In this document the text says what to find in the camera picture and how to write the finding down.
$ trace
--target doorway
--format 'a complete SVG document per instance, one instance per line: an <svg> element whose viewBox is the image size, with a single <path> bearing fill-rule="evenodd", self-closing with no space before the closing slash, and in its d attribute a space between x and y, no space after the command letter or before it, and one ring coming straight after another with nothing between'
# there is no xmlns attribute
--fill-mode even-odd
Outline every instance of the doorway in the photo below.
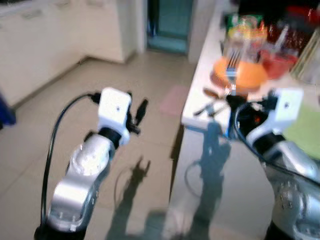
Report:
<svg viewBox="0 0 320 240"><path fill-rule="evenodd" d="M147 46L188 53L193 0L148 0Z"/></svg>

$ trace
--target green cloth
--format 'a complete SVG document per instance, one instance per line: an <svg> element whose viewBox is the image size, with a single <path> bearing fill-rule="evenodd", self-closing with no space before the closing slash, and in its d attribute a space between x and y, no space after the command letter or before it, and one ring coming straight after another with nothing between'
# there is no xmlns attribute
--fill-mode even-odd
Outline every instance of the green cloth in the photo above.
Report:
<svg viewBox="0 0 320 240"><path fill-rule="evenodd" d="M284 131L284 136L320 161L320 112L303 104L298 119Z"/></svg>

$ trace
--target orange plate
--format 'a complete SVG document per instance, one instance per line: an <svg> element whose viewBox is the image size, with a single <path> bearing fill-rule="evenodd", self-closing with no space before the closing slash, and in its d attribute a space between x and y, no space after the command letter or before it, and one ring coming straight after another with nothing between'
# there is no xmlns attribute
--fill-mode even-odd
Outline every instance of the orange plate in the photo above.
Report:
<svg viewBox="0 0 320 240"><path fill-rule="evenodd" d="M229 85L226 69L227 61L225 57L222 57L213 67L211 80L214 84L218 84L221 87ZM240 61L236 75L236 87L248 92L256 91L268 79L268 75L261 64L245 61Z"/></svg>

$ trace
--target metal fork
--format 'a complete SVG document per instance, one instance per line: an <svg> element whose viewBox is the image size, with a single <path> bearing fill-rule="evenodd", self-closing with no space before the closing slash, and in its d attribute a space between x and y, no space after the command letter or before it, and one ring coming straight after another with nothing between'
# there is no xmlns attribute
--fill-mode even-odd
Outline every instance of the metal fork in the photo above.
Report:
<svg viewBox="0 0 320 240"><path fill-rule="evenodd" d="M226 67L226 76L231 85L232 96L236 95L236 78L237 78L237 67L240 62L241 51L232 49L231 57L229 59L228 65Z"/></svg>

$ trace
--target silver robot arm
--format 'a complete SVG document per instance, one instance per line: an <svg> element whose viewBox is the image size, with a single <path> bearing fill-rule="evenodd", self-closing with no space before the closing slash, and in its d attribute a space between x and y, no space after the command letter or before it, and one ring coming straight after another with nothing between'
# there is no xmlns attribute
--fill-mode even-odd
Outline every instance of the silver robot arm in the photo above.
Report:
<svg viewBox="0 0 320 240"><path fill-rule="evenodd" d="M262 123L252 127L253 123L242 122L246 143L263 156L262 166L274 191L265 240L320 240L319 165L282 136L297 119L302 99L300 89L276 89L260 102L266 107L264 113L251 109L252 119L263 119Z"/></svg>
<svg viewBox="0 0 320 240"><path fill-rule="evenodd" d="M130 132L140 133L138 124L148 101L142 102L135 119L130 114L131 101L131 94L113 88L101 92L97 132L89 134L74 151L65 176L54 190L45 226L35 232L36 240L84 239L116 149L129 142Z"/></svg>

